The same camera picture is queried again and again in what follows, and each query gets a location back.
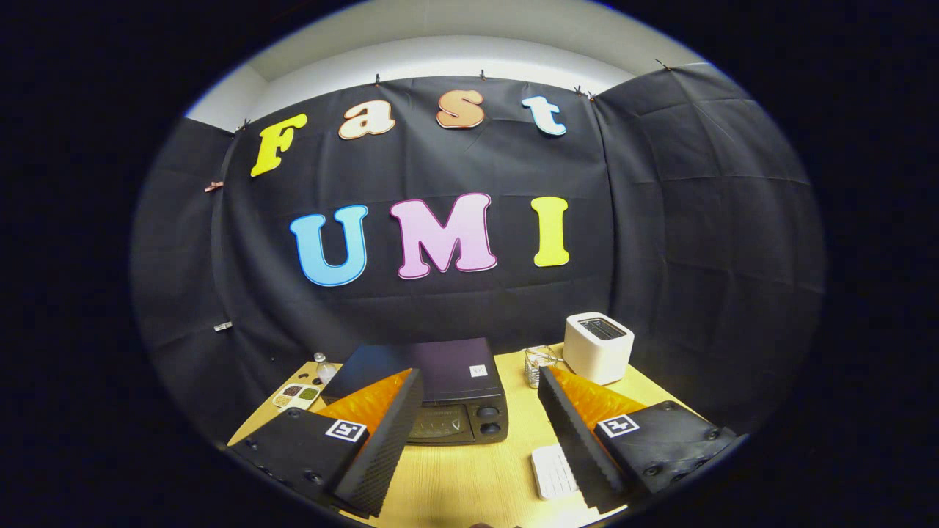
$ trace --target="small bottle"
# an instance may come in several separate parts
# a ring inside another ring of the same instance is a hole
[[[319,377],[319,380],[323,384],[330,382],[333,376],[336,375],[336,365],[326,361],[326,355],[323,352],[317,352],[313,354],[313,361],[319,363],[316,366],[316,375]]]

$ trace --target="screw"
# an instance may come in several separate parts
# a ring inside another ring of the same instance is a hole
[[[313,473],[313,470],[306,470],[303,472],[303,478],[309,480],[310,482],[316,484],[317,486],[323,485],[323,477],[319,474]]]

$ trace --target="spice palette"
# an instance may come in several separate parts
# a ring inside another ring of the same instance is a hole
[[[313,385],[290,383],[284,387],[284,390],[277,393],[272,403],[275,407],[280,407],[278,412],[283,412],[292,407],[306,411],[316,401],[317,396],[319,396],[319,389]]]

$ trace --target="white toaster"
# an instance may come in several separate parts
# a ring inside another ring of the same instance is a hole
[[[575,374],[606,385],[626,375],[634,335],[628,328],[599,312],[567,318],[564,361]]]

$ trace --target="yellow letter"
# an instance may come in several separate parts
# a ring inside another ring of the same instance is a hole
[[[305,124],[306,114],[300,114],[261,131],[261,148],[257,152],[257,163],[251,169],[252,178],[281,164],[281,159],[277,157],[277,148],[286,152],[293,142],[293,129],[301,129]]]
[[[394,128],[392,106],[387,101],[357,104],[346,110],[345,118],[348,121],[339,127],[339,137],[343,139],[356,139],[367,133],[378,135]]]
[[[534,265],[539,268],[563,266],[571,259],[564,251],[564,212],[567,200],[555,196],[541,196],[531,201],[531,208],[538,211],[539,249],[534,256]]]
[[[437,123],[445,129],[471,129],[483,122],[485,112],[477,104],[483,96],[476,90],[452,90],[442,96],[438,105]]]

